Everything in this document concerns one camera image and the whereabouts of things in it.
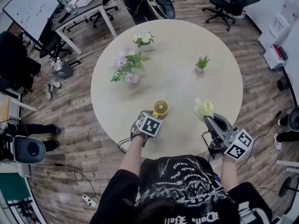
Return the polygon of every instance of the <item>white sneaker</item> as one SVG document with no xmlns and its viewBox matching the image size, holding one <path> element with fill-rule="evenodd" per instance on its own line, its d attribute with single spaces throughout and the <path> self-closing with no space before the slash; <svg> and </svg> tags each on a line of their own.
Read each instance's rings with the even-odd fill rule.
<svg viewBox="0 0 299 224">
<path fill-rule="evenodd" d="M 45 92 L 46 92 L 47 99 L 50 100 L 52 98 L 51 85 L 45 84 L 45 86 L 46 86 Z"/>
<path fill-rule="evenodd" d="M 278 136 L 278 134 L 276 133 L 276 134 L 274 135 L 275 147 L 276 147 L 277 150 L 280 150 L 280 149 L 281 149 L 281 142 L 278 142 L 278 141 L 276 140 L 277 136 Z"/>
<path fill-rule="evenodd" d="M 54 86 L 57 89 L 59 89 L 61 87 L 61 83 L 60 82 L 56 82 L 54 80 L 51 80 L 51 85 Z"/>
</svg>

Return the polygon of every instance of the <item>yellow fan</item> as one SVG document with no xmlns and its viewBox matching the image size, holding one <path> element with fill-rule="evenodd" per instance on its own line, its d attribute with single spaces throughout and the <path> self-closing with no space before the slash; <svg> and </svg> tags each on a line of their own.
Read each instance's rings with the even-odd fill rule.
<svg viewBox="0 0 299 224">
<path fill-rule="evenodd" d="M 168 103 L 164 100 L 158 100 L 154 104 L 154 112 L 152 115 L 155 118 L 158 118 L 159 116 L 166 115 L 168 112 Z"/>
</svg>

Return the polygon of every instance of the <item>round table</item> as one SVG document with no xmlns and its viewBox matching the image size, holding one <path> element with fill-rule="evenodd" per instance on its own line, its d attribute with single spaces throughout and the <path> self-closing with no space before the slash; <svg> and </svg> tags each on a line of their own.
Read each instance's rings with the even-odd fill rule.
<svg viewBox="0 0 299 224">
<path fill-rule="evenodd" d="M 137 84 L 111 82 L 111 66 L 119 51 L 137 48 L 133 35 L 148 30 L 155 36 L 153 50 L 143 54 L 145 76 Z M 199 56 L 209 56 L 202 73 L 195 69 Z M 214 105 L 214 112 L 234 124 L 243 95 L 239 66 L 227 46 L 208 30 L 178 20 L 149 21 L 116 37 L 103 51 L 95 66 L 91 97 L 96 117 L 116 142 L 130 136 L 130 128 L 140 111 L 153 110 L 157 100 L 166 100 L 169 112 L 157 137 L 149 139 L 142 157 L 200 154 L 207 150 L 201 135 L 206 125 L 193 113 L 196 97 Z M 122 147 L 128 149 L 130 142 Z"/>
</svg>

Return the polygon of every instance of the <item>power strip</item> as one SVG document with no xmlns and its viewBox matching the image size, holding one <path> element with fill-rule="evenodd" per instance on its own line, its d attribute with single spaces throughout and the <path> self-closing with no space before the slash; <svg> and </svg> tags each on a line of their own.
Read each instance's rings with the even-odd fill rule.
<svg viewBox="0 0 299 224">
<path fill-rule="evenodd" d="M 98 204 L 94 200 L 92 200 L 92 198 L 90 196 L 83 194 L 82 198 L 85 202 L 87 202 L 89 204 L 88 206 L 92 206 L 92 207 L 98 206 Z"/>
</svg>

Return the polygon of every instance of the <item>whiteboard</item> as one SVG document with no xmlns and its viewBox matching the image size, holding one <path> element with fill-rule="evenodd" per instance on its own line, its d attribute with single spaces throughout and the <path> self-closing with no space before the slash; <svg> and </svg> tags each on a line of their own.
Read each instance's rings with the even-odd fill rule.
<svg viewBox="0 0 299 224">
<path fill-rule="evenodd" d="M 11 0 L 3 11 L 38 41 L 58 5 L 57 0 Z"/>
</svg>

